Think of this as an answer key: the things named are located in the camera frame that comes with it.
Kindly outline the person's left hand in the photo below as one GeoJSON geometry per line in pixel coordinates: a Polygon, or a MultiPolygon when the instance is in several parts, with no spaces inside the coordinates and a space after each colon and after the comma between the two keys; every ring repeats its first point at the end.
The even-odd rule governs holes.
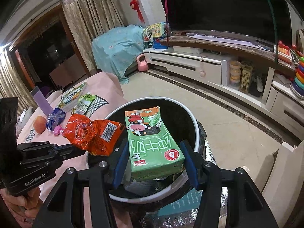
{"type": "Polygon", "coordinates": [[[40,199],[40,187],[33,188],[27,194],[28,197],[14,197],[8,190],[1,189],[4,202],[21,227],[32,227],[32,222],[43,205],[43,201],[40,199]]]}

